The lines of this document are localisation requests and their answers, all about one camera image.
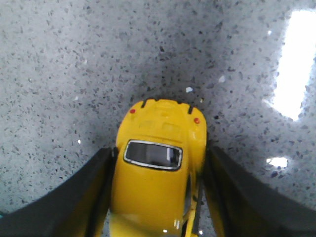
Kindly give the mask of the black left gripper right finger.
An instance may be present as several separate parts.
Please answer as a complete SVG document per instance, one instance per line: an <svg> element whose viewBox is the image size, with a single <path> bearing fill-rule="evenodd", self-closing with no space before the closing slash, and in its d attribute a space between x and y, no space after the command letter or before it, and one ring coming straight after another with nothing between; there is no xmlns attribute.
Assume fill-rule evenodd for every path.
<svg viewBox="0 0 316 237"><path fill-rule="evenodd" d="M314 237L316 212L256 179L216 146L202 170L207 206L218 237Z"/></svg>

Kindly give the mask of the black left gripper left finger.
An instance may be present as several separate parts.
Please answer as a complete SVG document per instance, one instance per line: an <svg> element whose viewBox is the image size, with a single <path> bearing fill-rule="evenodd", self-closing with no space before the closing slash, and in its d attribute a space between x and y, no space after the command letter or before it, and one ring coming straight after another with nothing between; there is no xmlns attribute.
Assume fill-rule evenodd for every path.
<svg viewBox="0 0 316 237"><path fill-rule="evenodd" d="M0 220L2 237L100 237L110 206L117 148L101 148L78 172Z"/></svg>

